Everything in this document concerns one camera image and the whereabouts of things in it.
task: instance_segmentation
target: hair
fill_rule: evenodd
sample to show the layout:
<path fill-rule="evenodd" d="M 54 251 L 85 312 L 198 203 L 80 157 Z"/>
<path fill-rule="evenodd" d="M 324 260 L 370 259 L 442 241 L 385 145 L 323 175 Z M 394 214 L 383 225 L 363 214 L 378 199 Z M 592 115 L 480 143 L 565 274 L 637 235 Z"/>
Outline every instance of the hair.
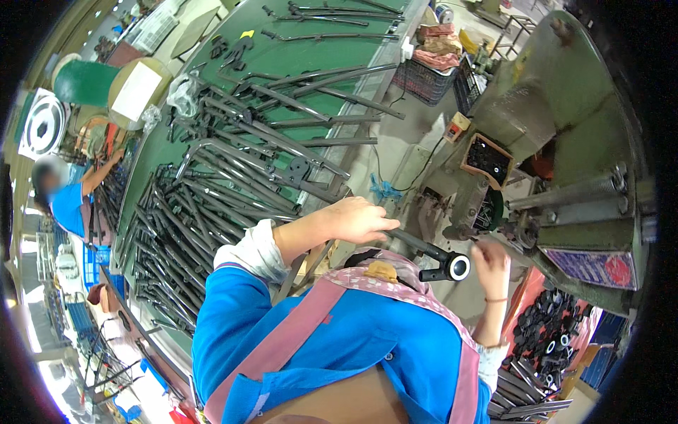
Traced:
<path fill-rule="evenodd" d="M 45 177 L 51 173 L 52 169 L 46 163 L 39 163 L 33 166 L 33 171 L 31 172 L 31 180 L 33 182 L 33 188 L 35 189 L 33 203 L 35 204 L 35 208 L 45 216 L 52 216 L 52 209 L 49 207 L 49 202 L 47 200 L 47 189 L 43 187 Z"/>

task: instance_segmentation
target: white paper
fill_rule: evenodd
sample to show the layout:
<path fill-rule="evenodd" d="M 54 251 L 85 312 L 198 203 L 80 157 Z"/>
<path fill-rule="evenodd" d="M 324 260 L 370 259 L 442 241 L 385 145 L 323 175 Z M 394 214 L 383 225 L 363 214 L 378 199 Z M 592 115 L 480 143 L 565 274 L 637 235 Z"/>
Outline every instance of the white paper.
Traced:
<path fill-rule="evenodd" d="M 162 79 L 154 70 L 139 62 L 129 74 L 111 109 L 132 121 L 138 121 Z"/>

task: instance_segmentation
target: blue shirt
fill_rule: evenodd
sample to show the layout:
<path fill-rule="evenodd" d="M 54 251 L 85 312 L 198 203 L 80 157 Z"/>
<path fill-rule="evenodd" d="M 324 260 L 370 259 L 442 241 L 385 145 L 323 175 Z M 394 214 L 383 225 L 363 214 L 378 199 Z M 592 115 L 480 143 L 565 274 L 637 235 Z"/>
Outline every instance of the blue shirt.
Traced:
<path fill-rule="evenodd" d="M 71 184 L 56 192 L 52 200 L 52 214 L 56 222 L 69 233 L 85 237 L 85 225 L 80 206 L 83 204 L 83 183 Z"/>
<path fill-rule="evenodd" d="M 208 277 L 193 338 L 193 378 L 203 403 L 301 300 L 291 297 L 271 307 L 264 282 L 237 264 Z M 279 372 L 265 373 L 261 382 L 236 377 L 222 422 L 244 422 L 260 394 L 270 392 L 262 409 L 266 412 L 380 364 L 412 423 L 447 423 L 462 343 L 449 321 L 360 290 L 347 290 L 330 315 L 329 323 L 321 324 Z M 489 423 L 490 396 L 479 379 L 475 423 Z"/>

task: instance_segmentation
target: red sticker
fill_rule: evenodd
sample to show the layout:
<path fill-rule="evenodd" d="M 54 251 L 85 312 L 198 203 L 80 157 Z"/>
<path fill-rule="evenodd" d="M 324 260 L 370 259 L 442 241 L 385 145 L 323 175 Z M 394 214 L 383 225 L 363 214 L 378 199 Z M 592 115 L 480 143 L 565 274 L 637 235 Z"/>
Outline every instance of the red sticker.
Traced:
<path fill-rule="evenodd" d="M 631 282 L 631 270 L 619 256 L 611 256 L 605 261 L 605 270 L 620 286 L 628 286 Z"/>

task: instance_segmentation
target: pink apron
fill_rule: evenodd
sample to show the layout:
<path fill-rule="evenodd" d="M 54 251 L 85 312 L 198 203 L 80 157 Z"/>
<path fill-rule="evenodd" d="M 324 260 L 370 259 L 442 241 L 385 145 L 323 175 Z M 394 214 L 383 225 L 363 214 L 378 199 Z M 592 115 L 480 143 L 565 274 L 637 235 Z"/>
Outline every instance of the pink apron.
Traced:
<path fill-rule="evenodd" d="M 49 208 L 52 211 L 52 216 L 54 216 L 54 209 L 52 209 L 52 204 L 49 204 Z M 111 245 L 111 238 L 112 238 L 112 233 L 111 233 L 111 228 L 108 225 L 108 220 L 106 219 L 106 216 L 104 215 L 104 212 L 99 208 L 97 210 L 97 215 L 99 216 L 99 221 L 101 223 L 101 232 L 103 233 L 103 236 L 101 236 L 98 233 L 94 233 L 92 240 L 89 239 L 90 234 L 89 234 L 89 220 L 92 217 L 92 209 L 94 207 L 92 204 L 89 202 L 89 197 L 84 196 L 83 197 L 83 204 L 80 205 L 80 215 L 83 217 L 83 227 L 85 229 L 85 237 L 80 237 L 79 235 L 75 233 L 71 233 L 69 230 L 67 230 L 63 225 L 59 223 L 56 219 L 54 219 L 54 222 L 56 222 L 59 227 L 61 227 L 62 230 L 66 231 L 67 233 L 73 234 L 75 237 L 78 237 L 80 240 L 82 240 L 83 243 L 88 244 L 92 242 L 95 246 L 110 246 Z"/>
<path fill-rule="evenodd" d="M 376 248 L 360 248 L 354 252 L 354 255 L 371 249 Z M 320 277 L 299 306 L 292 309 L 289 315 L 216 388 L 207 400 L 204 410 L 210 423 L 221 423 L 228 393 L 238 374 L 251 380 L 261 381 L 265 372 L 280 371 L 311 336 L 316 327 L 325 320 L 346 289 L 362 290 L 411 303 L 443 316 L 454 325 L 463 343 L 459 377 L 449 424 L 473 423 L 478 405 L 479 355 L 475 342 L 459 318 L 434 297 L 431 285 L 419 281 L 419 268 L 412 261 L 388 250 L 377 250 L 378 253 L 374 257 L 357 263 L 355 267 L 334 269 Z M 416 291 L 405 284 L 364 276 L 363 273 L 367 271 L 368 265 L 376 260 L 393 265 L 398 278 L 414 287 Z M 260 402 L 255 405 L 247 422 L 257 416 L 267 397 L 267 395 L 261 396 Z"/>

